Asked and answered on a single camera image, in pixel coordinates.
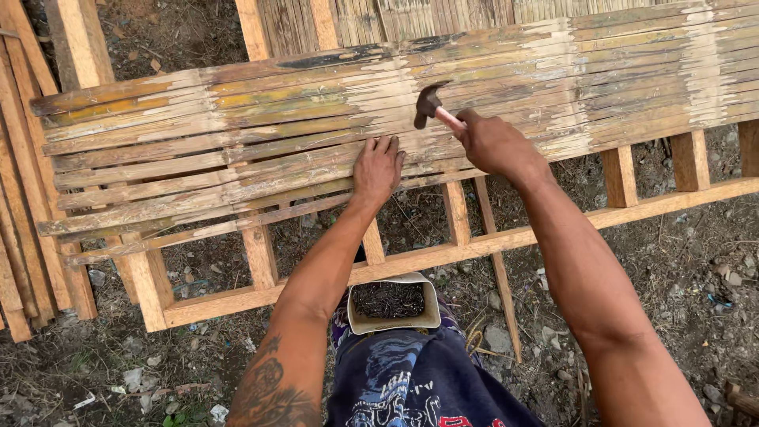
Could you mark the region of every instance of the container of nails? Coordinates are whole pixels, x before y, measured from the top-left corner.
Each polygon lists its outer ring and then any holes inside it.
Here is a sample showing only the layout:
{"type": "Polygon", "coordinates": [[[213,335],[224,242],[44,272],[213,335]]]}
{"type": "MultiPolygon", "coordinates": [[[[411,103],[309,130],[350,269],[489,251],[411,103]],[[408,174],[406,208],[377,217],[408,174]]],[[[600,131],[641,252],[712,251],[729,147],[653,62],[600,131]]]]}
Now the container of nails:
{"type": "Polygon", "coordinates": [[[357,335],[400,327],[438,327],[435,286],[417,271],[353,285],[348,291],[348,322],[357,335]]]}

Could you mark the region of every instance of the left hand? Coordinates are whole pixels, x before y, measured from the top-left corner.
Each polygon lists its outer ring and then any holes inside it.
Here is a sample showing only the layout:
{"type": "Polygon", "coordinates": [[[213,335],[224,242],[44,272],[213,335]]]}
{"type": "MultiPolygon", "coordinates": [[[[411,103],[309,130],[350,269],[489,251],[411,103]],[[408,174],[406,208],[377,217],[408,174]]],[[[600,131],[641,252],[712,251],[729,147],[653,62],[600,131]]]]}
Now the left hand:
{"type": "Polygon", "coordinates": [[[405,151],[398,151],[398,137],[368,138],[353,166],[351,202],[379,211],[401,181],[405,151]]]}

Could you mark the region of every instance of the hammer head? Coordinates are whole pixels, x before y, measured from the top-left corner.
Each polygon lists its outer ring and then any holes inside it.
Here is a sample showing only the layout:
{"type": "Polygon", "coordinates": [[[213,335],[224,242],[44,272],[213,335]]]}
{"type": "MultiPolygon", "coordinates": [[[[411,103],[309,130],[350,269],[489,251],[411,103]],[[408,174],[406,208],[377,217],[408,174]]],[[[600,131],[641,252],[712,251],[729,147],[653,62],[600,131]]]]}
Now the hammer head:
{"type": "Polygon", "coordinates": [[[440,81],[422,89],[417,100],[417,116],[414,118],[415,128],[424,129],[427,126],[427,117],[435,117],[435,110],[437,107],[442,106],[440,99],[437,97],[437,90],[450,82],[450,80],[440,81]]]}

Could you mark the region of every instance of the white container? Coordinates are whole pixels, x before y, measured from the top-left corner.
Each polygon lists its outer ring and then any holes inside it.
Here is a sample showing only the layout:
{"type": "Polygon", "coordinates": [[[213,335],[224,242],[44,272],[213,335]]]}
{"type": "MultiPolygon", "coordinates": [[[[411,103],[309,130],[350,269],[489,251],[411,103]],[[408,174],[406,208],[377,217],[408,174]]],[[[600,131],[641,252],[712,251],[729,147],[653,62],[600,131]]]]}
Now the white container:
{"type": "Polygon", "coordinates": [[[413,318],[368,318],[366,315],[360,315],[356,312],[356,306],[353,303],[353,286],[351,286],[348,291],[348,322],[351,324],[351,330],[354,334],[362,335],[368,332],[386,331],[388,329],[396,329],[399,327],[440,326],[440,307],[437,304],[435,286],[433,286],[429,280],[425,279],[421,273],[412,271],[410,273],[401,274],[400,276],[374,281],[379,283],[422,283],[422,289],[424,291],[424,311],[422,314],[413,318]]]}

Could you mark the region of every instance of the dirt ground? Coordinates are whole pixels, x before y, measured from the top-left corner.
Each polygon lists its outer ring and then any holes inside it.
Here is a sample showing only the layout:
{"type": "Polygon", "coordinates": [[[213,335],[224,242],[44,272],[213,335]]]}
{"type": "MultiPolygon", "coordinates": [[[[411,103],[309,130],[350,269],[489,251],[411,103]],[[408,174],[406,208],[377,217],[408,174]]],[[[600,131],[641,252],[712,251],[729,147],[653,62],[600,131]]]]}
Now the dirt ground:
{"type": "MultiPolygon", "coordinates": [[[[46,35],[40,1],[25,3],[38,34],[46,35]]],[[[247,59],[232,0],[105,3],[99,13],[119,80],[155,74],[153,59],[162,71],[247,59]]],[[[44,45],[52,55],[52,44],[44,45]]],[[[735,126],[707,132],[712,182],[740,173],[737,139],[735,126]]],[[[637,144],[633,156],[641,198],[674,191],[667,141],[637,144]]],[[[598,155],[554,163],[552,168],[582,210],[606,205],[598,155]]],[[[513,189],[490,178],[488,187],[499,229],[527,225],[524,206],[513,189]]],[[[481,234],[469,183],[465,183],[465,193],[473,233],[481,234]]],[[[282,276],[292,271],[340,210],[271,226],[282,276]]],[[[757,425],[742,414],[734,417],[723,401],[710,400],[706,391],[711,387],[721,391],[730,379],[743,385],[745,392],[759,395],[758,221],[759,197],[754,194],[601,230],[662,341],[718,426],[757,425]],[[726,267],[731,271],[729,280],[715,272],[721,268],[724,274],[726,267]]],[[[396,194],[380,212],[378,224],[388,253],[449,240],[437,187],[396,194]]],[[[250,281],[238,233],[175,246],[166,249],[164,256],[178,299],[246,286],[250,281]],[[202,282],[186,285],[198,280],[202,282]]],[[[567,325],[544,290],[540,250],[533,245],[503,256],[524,362],[517,365],[511,357],[485,356],[485,366],[547,425],[580,425],[577,376],[587,365],[572,336],[564,334],[567,325]]],[[[105,276],[102,284],[94,286],[96,320],[79,322],[65,315],[38,331],[33,340],[18,345],[0,334],[0,425],[220,425],[212,413],[217,405],[231,406],[236,384],[266,332],[272,308],[147,334],[140,310],[129,303],[112,264],[102,262],[89,269],[105,276]],[[93,401],[74,409],[88,398],[93,401]]],[[[463,327],[484,316],[479,328],[484,328],[487,338],[483,347],[492,349],[506,328],[493,298],[496,287],[490,259],[423,273],[452,305],[463,327]]],[[[513,356],[509,349],[501,351],[513,356]]],[[[328,356],[324,401],[332,389],[332,365],[328,356]]],[[[589,406],[590,424],[599,425],[592,399],[589,406]]]]}

